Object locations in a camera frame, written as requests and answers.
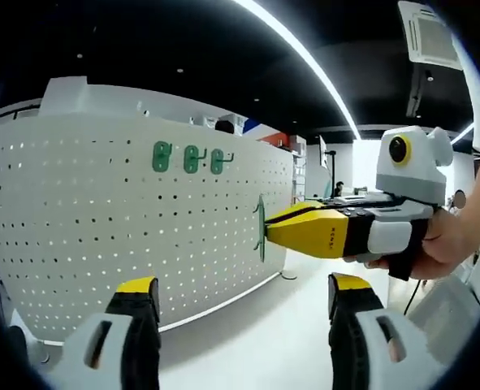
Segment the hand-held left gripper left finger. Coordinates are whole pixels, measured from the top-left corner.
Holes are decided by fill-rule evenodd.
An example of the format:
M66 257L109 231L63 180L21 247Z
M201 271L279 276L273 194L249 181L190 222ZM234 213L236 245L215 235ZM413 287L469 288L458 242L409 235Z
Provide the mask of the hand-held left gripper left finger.
M48 374L54 389L158 389L161 336L158 279L120 284L106 310L88 317L63 344Z

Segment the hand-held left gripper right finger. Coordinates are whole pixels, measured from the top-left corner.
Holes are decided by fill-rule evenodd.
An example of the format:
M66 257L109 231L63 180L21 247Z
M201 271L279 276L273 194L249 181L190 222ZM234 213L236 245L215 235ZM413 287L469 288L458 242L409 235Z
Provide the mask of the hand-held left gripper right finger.
M445 371L426 335L364 279L328 275L334 389L429 389Z

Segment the person's right hand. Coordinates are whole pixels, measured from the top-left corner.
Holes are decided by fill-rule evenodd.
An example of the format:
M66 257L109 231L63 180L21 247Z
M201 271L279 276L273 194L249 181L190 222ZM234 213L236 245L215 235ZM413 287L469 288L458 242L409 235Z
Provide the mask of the person's right hand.
M449 275L480 245L479 226L479 217L471 210L458 215L438 211L429 221L410 276L433 280Z

